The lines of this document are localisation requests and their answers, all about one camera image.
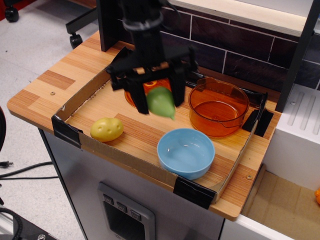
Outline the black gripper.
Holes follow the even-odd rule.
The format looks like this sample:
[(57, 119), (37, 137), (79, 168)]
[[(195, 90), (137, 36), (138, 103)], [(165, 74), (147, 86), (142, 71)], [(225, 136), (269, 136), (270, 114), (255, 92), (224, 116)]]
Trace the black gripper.
[(123, 47), (106, 71), (113, 90), (124, 89), (141, 114), (149, 114), (144, 83), (168, 78), (174, 105), (185, 100), (185, 81), (198, 70), (195, 49), (190, 45), (164, 45), (159, 28), (131, 31), (135, 49)]

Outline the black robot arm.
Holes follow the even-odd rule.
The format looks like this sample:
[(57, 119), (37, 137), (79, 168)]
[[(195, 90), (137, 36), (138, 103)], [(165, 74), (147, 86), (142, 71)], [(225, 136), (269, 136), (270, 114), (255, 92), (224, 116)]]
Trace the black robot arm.
[(169, 79), (174, 105), (185, 99), (186, 76), (197, 71), (195, 50), (191, 46), (166, 46), (161, 36), (161, 8), (172, 7), (167, 0), (122, 0), (123, 27), (133, 40), (135, 49), (125, 58), (112, 62), (106, 71), (113, 90), (123, 89), (141, 114), (149, 108), (144, 90), (147, 82)]

